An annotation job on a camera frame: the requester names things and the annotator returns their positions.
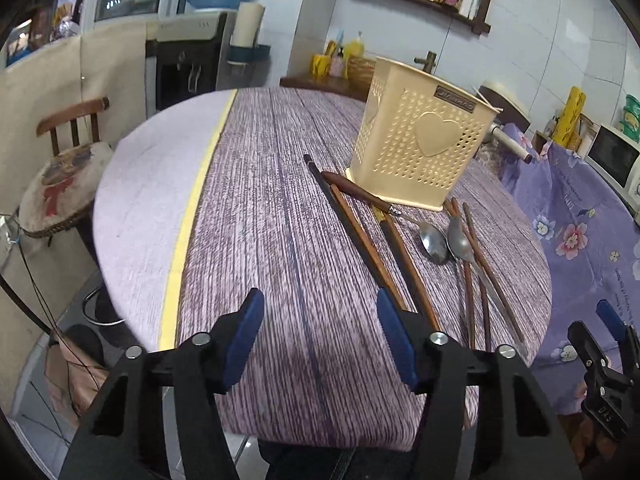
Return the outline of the brass faucet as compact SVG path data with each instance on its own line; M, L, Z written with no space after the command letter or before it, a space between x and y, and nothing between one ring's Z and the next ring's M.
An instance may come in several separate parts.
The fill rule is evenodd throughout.
M425 58L415 58L413 63L421 66L421 70L424 73L433 75L436 68L437 54L433 51L428 51Z

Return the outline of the white microwave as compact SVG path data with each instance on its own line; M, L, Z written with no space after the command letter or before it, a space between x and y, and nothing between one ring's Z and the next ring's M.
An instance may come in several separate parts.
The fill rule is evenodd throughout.
M600 125L585 161L620 196L632 214L639 212L639 144L617 129Z

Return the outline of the yellow roll package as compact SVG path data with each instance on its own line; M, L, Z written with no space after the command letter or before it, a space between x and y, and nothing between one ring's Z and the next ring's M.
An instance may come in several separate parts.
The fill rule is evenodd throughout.
M562 148L566 148L570 144L570 138L574 133L580 114L582 114L585 102L586 95L581 88L573 87L570 89L570 94L551 137L552 141Z

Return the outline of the woven basket sink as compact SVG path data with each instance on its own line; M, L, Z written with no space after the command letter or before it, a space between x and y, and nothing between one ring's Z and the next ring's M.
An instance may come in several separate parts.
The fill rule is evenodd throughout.
M358 92L367 94L371 88L375 64L374 58L351 56L346 65L346 76L349 85Z

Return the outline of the dark gold-tipped chopstick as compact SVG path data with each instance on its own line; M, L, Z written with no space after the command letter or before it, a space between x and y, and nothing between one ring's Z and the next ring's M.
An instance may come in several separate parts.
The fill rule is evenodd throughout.
M440 332L442 329L440 328L431 299L428 296L418 272L416 272L416 267L413 264L406 244L396 228L395 223L392 218L390 218L389 214L378 209L378 207L372 206L371 209L376 221L384 233L388 246L390 246L390 250L393 253L398 269L404 278L409 295L413 304L416 306L416 310L426 317L428 326L430 326L431 330Z

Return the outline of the water dispenser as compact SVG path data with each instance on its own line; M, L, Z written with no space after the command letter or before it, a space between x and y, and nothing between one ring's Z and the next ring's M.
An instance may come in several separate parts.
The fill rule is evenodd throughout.
M228 54L235 21L234 11L217 10L148 25L145 55L154 64L146 93L152 110L234 87Z

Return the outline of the wooden handled spoon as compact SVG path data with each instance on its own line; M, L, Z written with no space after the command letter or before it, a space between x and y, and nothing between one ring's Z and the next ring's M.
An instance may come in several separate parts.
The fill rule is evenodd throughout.
M419 231L420 240L427 257L432 263L443 266L448 262L450 251L446 242L444 233L436 226L426 221L416 220L405 212L402 212L397 206L392 205L381 197L373 195L359 185L356 185L346 177L331 171L322 171L324 177L329 184L335 184L338 189L345 192L349 196L361 200L371 206L375 206L384 214L390 214L393 217L404 219L414 224Z

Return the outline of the brown wooden chopstick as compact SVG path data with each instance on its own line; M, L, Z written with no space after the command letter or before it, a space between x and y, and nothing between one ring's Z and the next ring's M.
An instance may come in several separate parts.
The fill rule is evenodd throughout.
M386 270L386 266L384 266L378 251L372 244L369 235L362 228L360 222L352 211L352 208L350 208L349 203L346 202L338 187L335 184L331 184L330 190L337 202L338 210L345 215L347 224L352 229L352 232L355 233L355 244L358 247L358 252L360 252L361 258L363 258L363 261L376 281L376 284L378 284L379 288L386 288L388 290L396 307L401 308L401 310L405 310L406 305L404 300L392 280L392 277Z

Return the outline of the yellow mug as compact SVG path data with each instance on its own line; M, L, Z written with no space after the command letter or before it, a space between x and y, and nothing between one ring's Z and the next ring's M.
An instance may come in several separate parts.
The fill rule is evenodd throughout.
M314 54L310 63L310 74L314 78L323 78L329 75L332 64L332 56Z

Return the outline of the cream perforated utensil holder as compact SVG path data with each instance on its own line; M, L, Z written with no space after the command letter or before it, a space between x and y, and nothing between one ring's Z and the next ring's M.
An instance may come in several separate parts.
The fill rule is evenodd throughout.
M392 204L441 211L499 113L446 80L378 58L346 177Z

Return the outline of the steel spoon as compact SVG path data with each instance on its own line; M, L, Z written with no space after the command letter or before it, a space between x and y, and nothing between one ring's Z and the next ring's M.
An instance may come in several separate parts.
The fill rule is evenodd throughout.
M447 244L450 252L458 259L469 263L473 270L476 272L480 281L483 283L487 290L488 297L494 302L494 305L502 315L506 327L514 339L515 348L518 349L518 353L523 359L528 357L528 353L525 347L525 339L518 322L514 318L514 315L508 309L506 302L498 294L497 286L491 281L491 278L484 266L480 262L480 256L477 255L473 245L466 236L462 221L458 216L451 216L449 220L449 226L447 229Z

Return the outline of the purple floral cloth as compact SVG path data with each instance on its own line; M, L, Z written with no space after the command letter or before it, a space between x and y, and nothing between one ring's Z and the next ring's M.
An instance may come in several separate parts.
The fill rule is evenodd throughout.
M639 325L639 228L577 154L553 142L536 151L516 125L502 130L532 158L524 162L506 152L500 181L532 226L552 283L551 318L532 369L552 408L575 413L584 397L585 367L568 341L568 328L584 322L614 370L622 367L597 304L606 300L625 324Z

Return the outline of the purple striped tablecloth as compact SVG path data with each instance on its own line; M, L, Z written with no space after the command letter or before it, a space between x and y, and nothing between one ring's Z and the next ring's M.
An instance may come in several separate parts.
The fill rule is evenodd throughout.
M93 237L117 314L168 349L234 311L265 318L224 429L264 440L405 451L424 402L401 382L378 288L310 165L343 171L360 102L318 91L213 92L120 140L96 194Z

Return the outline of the black chopstick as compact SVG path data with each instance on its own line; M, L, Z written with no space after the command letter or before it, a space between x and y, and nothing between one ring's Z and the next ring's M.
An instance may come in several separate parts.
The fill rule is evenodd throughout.
M329 182L322 177L320 170L309 154L303 154L303 158L307 169L322 189L323 194L337 215L338 220L340 220L350 241L357 249L361 260L367 267L375 283L379 288L385 288L390 292L390 296L392 296L397 307L403 307L405 304L399 290L386 270L384 263L382 263L382 259L372 244L369 235L362 228L360 222L352 212L352 208L350 208L349 204L344 200L342 192L334 184L329 184Z

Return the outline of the wooden chair with cushion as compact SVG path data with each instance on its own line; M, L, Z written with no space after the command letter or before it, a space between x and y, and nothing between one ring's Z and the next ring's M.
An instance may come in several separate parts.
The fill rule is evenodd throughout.
M50 237L90 216L104 170L113 156L100 139L99 114L110 108L106 96L80 102L44 118L36 135L48 134L52 157L29 183L17 223L33 238Z

